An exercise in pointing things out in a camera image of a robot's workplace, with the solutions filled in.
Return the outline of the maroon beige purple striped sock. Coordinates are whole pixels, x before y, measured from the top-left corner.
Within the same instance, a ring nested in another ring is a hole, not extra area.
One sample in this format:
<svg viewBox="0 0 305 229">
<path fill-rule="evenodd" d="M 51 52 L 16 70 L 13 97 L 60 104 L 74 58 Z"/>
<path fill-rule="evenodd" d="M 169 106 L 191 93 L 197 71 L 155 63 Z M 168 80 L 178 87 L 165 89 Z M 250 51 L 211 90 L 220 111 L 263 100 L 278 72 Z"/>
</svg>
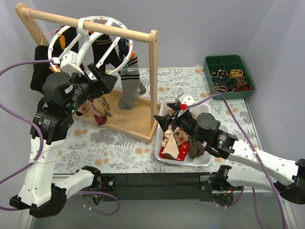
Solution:
<svg viewBox="0 0 305 229">
<path fill-rule="evenodd" d="M 77 116 L 82 116 L 93 109 L 93 100 L 88 99 L 80 108 L 76 111 Z"/>
</svg>

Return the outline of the beige orange green argyle sock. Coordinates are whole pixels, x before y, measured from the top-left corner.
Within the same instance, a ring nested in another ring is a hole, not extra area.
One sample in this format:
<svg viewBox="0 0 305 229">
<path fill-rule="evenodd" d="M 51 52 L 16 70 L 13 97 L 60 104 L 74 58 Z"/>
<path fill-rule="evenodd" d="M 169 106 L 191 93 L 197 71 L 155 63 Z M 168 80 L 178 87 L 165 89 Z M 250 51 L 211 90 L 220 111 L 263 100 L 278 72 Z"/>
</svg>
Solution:
<svg viewBox="0 0 305 229">
<path fill-rule="evenodd" d="M 103 96 L 101 96 L 100 98 L 98 98 L 98 101 L 100 103 L 100 105 L 102 106 L 103 108 L 103 113 L 106 117 L 113 117 L 113 114 L 112 114 L 112 111 L 111 111 L 111 108 L 110 108 L 110 105 L 109 103 L 107 102 L 106 98 Z"/>
</svg>

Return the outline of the white round clip hanger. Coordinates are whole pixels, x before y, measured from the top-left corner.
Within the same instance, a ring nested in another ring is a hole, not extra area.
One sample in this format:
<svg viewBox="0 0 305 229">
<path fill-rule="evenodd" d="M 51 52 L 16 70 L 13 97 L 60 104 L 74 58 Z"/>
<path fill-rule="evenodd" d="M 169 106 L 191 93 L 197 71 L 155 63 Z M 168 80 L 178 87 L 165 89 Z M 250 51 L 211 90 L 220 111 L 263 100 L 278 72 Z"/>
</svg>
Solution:
<svg viewBox="0 0 305 229">
<path fill-rule="evenodd" d="M 53 36 L 53 38 L 49 44 L 49 47 L 48 47 L 48 59 L 54 60 L 53 64 L 57 64 L 59 66 L 63 56 L 65 54 L 67 54 L 69 51 L 74 51 L 74 52 L 77 52 L 77 54 L 78 54 L 77 64 L 81 67 L 81 64 L 83 63 L 83 59 L 84 59 L 87 51 L 90 48 L 92 48 L 92 46 L 91 46 L 92 43 L 98 37 L 100 37 L 101 35 L 104 35 L 105 33 L 85 30 L 82 26 L 78 25 L 78 27 L 76 28 L 77 36 L 75 37 L 75 39 L 69 44 L 69 46 L 67 48 L 64 49 L 64 51 L 62 52 L 62 54 L 59 57 L 52 57 L 53 45 L 54 45 L 55 41 L 59 38 L 59 36 L 61 35 L 62 32 L 66 31 L 70 27 L 71 26 L 67 26 L 67 25 L 63 26 Z M 120 38 L 122 38 L 122 37 L 117 36 L 114 39 L 111 38 L 112 44 L 111 44 L 110 48 L 106 51 L 106 53 L 102 56 L 102 58 L 99 60 L 99 62 L 97 63 L 96 66 L 98 68 L 104 63 L 105 59 L 108 57 L 108 55 L 113 50 L 113 48 L 116 50 L 116 52 L 119 56 L 118 42 L 119 42 Z M 129 50 L 128 55 L 124 58 L 123 62 L 117 68 L 115 68 L 113 66 L 112 70 L 108 71 L 107 69 L 105 69 L 105 72 L 108 74 L 119 73 L 124 68 L 124 66 L 127 64 L 127 62 L 129 61 L 132 52 L 133 52 L 133 40 L 130 40 L 130 50 Z"/>
</svg>

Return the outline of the orange clothes clip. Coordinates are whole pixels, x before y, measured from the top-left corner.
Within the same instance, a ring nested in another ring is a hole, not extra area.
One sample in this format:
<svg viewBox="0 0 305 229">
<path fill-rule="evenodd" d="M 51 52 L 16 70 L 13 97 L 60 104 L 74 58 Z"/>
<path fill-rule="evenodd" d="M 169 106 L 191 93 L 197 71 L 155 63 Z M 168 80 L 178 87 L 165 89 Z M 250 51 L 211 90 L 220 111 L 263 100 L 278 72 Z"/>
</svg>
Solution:
<svg viewBox="0 0 305 229">
<path fill-rule="evenodd" d="M 61 69 L 60 69 L 58 66 L 56 66 L 56 68 L 53 68 L 53 67 L 50 66 L 49 69 L 50 69 L 51 71 L 53 71 L 54 73 L 61 72 Z"/>
</svg>

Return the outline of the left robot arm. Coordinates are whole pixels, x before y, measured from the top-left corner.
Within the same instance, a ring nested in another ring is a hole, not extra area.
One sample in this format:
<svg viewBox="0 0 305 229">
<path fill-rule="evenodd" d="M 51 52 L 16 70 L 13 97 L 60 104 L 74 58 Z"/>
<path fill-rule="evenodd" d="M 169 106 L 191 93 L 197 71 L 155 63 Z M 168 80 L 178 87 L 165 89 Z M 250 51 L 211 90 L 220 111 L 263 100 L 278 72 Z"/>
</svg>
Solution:
<svg viewBox="0 0 305 229">
<path fill-rule="evenodd" d="M 106 74 L 93 63 L 88 66 L 95 79 L 86 73 L 52 73 L 42 86 L 43 106 L 37 110 L 31 128 L 30 168 L 19 193 L 10 199 L 18 210 L 28 209 L 35 218 L 57 215 L 67 199 L 78 192 L 100 195 L 99 169 L 84 166 L 68 178 L 53 183 L 52 177 L 73 115 L 89 99 L 110 93 L 117 77 Z"/>
</svg>

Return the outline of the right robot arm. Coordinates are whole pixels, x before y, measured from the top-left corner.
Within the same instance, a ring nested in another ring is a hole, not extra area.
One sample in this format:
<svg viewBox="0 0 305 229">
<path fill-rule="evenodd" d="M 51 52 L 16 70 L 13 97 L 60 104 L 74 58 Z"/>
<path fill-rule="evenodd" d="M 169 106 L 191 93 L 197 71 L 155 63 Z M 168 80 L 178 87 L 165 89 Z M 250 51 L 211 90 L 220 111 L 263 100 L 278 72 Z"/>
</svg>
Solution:
<svg viewBox="0 0 305 229">
<path fill-rule="evenodd" d="M 201 113 L 193 118 L 189 110 L 180 110 L 175 103 L 168 104 L 172 114 L 155 115 L 163 131 L 179 127 L 198 143 L 205 143 L 205 150 L 214 157 L 228 159 L 253 168 L 243 171 L 231 166 L 220 166 L 216 173 L 203 181 L 213 190 L 231 187 L 253 187 L 278 191 L 292 203 L 305 203 L 305 161 L 286 160 L 259 149 L 252 149 L 246 142 L 220 129 L 220 122 L 210 113 Z"/>
</svg>

